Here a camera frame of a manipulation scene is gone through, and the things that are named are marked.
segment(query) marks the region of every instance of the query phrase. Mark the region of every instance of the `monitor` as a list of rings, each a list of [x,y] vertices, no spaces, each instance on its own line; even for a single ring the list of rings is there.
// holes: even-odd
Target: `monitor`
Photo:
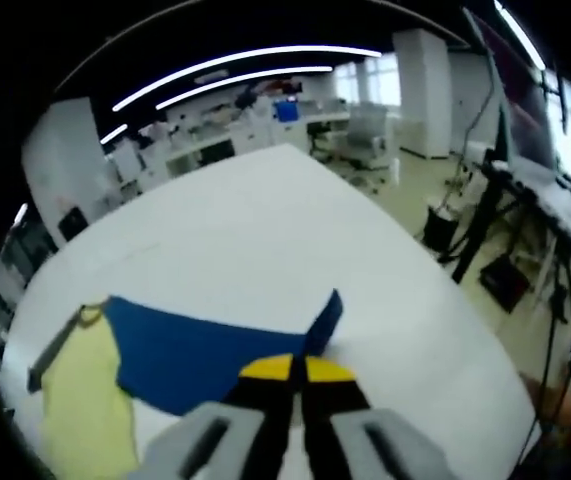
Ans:
[[[510,166],[528,173],[543,171],[553,180],[557,162],[543,89],[532,69],[512,47],[483,20],[474,14],[471,17],[492,53],[505,92],[501,120],[509,125],[509,143],[515,154],[507,159]]]

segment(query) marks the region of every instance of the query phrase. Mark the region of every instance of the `desk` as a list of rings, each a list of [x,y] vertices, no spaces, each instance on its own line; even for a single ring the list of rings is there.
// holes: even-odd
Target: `desk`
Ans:
[[[210,134],[183,142],[174,147],[169,141],[165,145],[153,144],[143,152],[143,159],[148,168],[139,174],[138,182],[143,192],[162,185],[171,179],[167,170],[167,164],[181,157],[198,155],[201,150],[222,143],[231,141],[236,155],[249,153],[254,150],[265,148],[271,145],[291,143],[305,153],[309,152],[309,141],[307,138],[307,125],[310,123],[334,123],[349,120],[348,110],[321,112],[302,115],[295,122],[280,123],[276,120],[268,122],[264,128],[258,129],[251,125],[238,126],[237,128],[218,129]],[[400,113],[393,111],[387,115],[392,128],[392,122],[400,119]],[[191,159],[192,170],[198,168],[198,162]]]
[[[82,303],[116,294],[301,332],[332,288],[344,314],[327,357],[439,444],[461,479],[504,480],[534,411],[499,341],[400,225],[289,145],[170,181],[65,245],[16,310],[1,390],[38,451],[42,398],[27,395],[27,368]],[[134,412],[139,452],[175,421],[139,401]],[[301,441],[293,429],[281,478],[309,478]]]
[[[571,193],[554,180],[545,179],[539,173],[528,175],[519,169],[515,174],[505,162],[483,164],[479,170],[488,179],[488,185],[480,200],[476,214],[469,227],[469,241],[461,252],[452,278],[460,282],[463,275],[485,239],[487,229],[494,218],[496,205],[504,190],[512,193],[525,205],[540,212],[548,228],[563,242],[565,250],[571,254]],[[547,268],[551,266],[548,255]]]

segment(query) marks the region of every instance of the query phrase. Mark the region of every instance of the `led light strip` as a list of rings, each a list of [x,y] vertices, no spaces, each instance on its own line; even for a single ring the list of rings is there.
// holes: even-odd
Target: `led light strip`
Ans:
[[[313,72],[331,72],[332,67],[293,67],[293,68],[277,68],[275,70],[265,70],[262,72],[248,73],[246,75],[240,75],[238,77],[227,78],[221,80],[220,82],[210,83],[208,85],[203,85],[202,87],[195,88],[189,92],[181,93],[169,100],[165,100],[162,103],[156,105],[156,110],[161,110],[173,103],[180,102],[186,98],[198,95],[199,93],[207,92],[208,90],[213,90],[214,88],[229,85],[231,83],[243,82],[245,80],[251,80],[252,78],[269,77],[272,75],[285,75],[290,73],[313,73]]]
[[[116,130],[108,133],[107,135],[105,135],[103,138],[101,138],[101,145],[105,145],[107,142],[109,142],[110,140],[113,140],[114,138],[116,138],[118,135],[120,135],[121,133],[123,133],[125,130],[127,130],[127,124],[124,123],[123,125],[121,125],[120,127],[118,127]]]
[[[534,44],[529,39],[525,31],[521,28],[521,26],[514,19],[514,17],[512,17],[511,13],[509,13],[507,9],[497,1],[494,2],[494,6],[496,7],[496,10],[498,10],[498,13],[501,14],[501,17],[503,17],[503,20],[505,20],[505,23],[507,23],[507,25],[509,25],[509,28],[512,29],[512,32],[514,32],[516,38],[518,38],[518,40],[521,42],[523,48],[525,48],[525,51],[532,59],[532,62],[534,62],[536,68],[545,71],[546,67],[545,67],[545,62],[543,62],[543,58],[536,50],[536,47],[534,47]]]
[[[380,57],[381,52],[375,50],[367,50],[364,48],[353,48],[353,47],[339,47],[335,45],[291,45],[287,47],[271,47],[271,48],[259,48],[258,50],[250,50],[247,52],[234,53],[232,55],[226,55],[224,57],[215,58],[214,60],[209,60],[207,62],[199,63],[192,67],[184,68],[178,72],[174,72],[171,75],[161,78],[160,80],[151,83],[150,85],[141,88],[137,92],[132,93],[129,97],[124,98],[116,105],[112,107],[113,112],[118,112],[123,109],[134,100],[141,98],[143,95],[147,95],[152,90],[156,90],[163,85],[172,82],[178,78],[185,77],[195,72],[199,72],[206,68],[215,67],[216,65],[222,65],[223,63],[235,62],[237,60],[242,60],[244,58],[258,57],[261,55],[272,55],[276,53],[301,53],[301,52],[324,52],[324,53],[346,53],[351,55],[363,55],[366,57]]]
[[[25,216],[25,213],[27,213],[27,204],[24,203],[23,205],[21,205],[21,208],[18,209],[18,213],[16,214],[16,216],[14,217],[14,223],[13,226],[15,227],[16,225],[18,225],[19,223],[21,223],[21,220],[23,220],[23,217]]]

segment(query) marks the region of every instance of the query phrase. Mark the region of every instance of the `white wall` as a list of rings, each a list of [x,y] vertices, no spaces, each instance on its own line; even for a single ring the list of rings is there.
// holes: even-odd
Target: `white wall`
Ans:
[[[23,296],[24,282],[17,272],[10,272],[0,258],[0,296],[11,308],[15,308]]]
[[[361,102],[371,101],[371,92],[367,82],[367,68],[365,62],[356,63],[356,83],[358,85],[358,98]]]
[[[331,74],[317,75],[313,77],[294,76],[303,84],[303,92],[299,94],[301,100],[326,99],[335,97],[334,81]],[[167,121],[169,123],[182,123],[181,115],[199,118],[200,114],[216,105],[233,102],[239,94],[245,90],[245,85],[236,85],[230,88],[221,88],[196,96],[193,99],[180,102],[167,109]]]
[[[412,134],[401,147],[426,157],[448,157],[451,137],[451,78],[445,41],[425,30],[395,33],[401,111]]]
[[[450,52],[449,62],[452,79],[452,145],[451,150],[462,153],[465,131],[481,110],[490,91],[490,76],[487,61],[480,55]],[[500,85],[470,132],[469,140],[494,144],[498,130]]]
[[[447,44],[431,33],[423,35],[427,62],[428,150],[432,155],[449,157],[452,136],[452,77]]]
[[[58,222],[78,206],[88,222],[100,218],[105,158],[88,98],[53,104],[23,144],[22,165],[36,208],[60,248]]]
[[[187,117],[200,116],[203,111],[216,105],[234,101],[243,90],[245,90],[244,85],[236,85],[203,93],[184,102],[177,103],[166,110],[167,121],[169,123],[181,124],[181,115],[186,115]]]

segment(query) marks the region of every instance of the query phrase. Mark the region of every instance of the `white desk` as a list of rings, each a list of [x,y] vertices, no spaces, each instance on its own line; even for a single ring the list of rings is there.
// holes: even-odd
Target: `white desk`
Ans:
[[[571,238],[571,192],[562,188],[555,181],[541,180],[540,176],[528,175],[524,172],[516,172],[515,177],[534,191],[538,197],[538,202],[542,210],[552,217],[556,218],[559,226]],[[536,307],[541,304],[547,304],[553,292],[553,285],[550,281],[546,282],[552,270],[555,255],[556,239],[550,242],[545,258],[542,261],[542,268],[534,287],[534,298],[536,299]]]
[[[249,153],[271,145],[290,143],[307,153],[309,151],[309,141],[307,138],[307,125],[317,122],[343,122],[349,120],[348,110],[337,112],[316,113],[302,115],[295,122],[280,123],[276,120],[267,122],[266,131],[259,131],[251,125],[231,128],[222,133],[213,134],[207,138],[183,142],[178,148],[174,148],[169,142],[166,145],[152,145],[149,150],[143,153],[143,158],[148,164],[147,170],[139,174],[139,185],[144,192],[156,188],[171,179],[167,171],[167,163],[180,157],[188,157],[197,154],[201,150],[222,143],[231,141],[236,155]],[[401,118],[400,112],[390,111],[387,120],[398,121]]]
[[[534,411],[498,340],[436,262],[365,196],[282,145],[173,180],[112,212],[37,273],[0,372],[39,446],[27,368],[81,303],[122,295],[170,312],[302,332],[332,288],[344,315],[329,358],[371,404],[404,415],[463,480],[504,480]],[[134,401],[142,452],[175,419]],[[301,432],[281,478],[309,478]]]

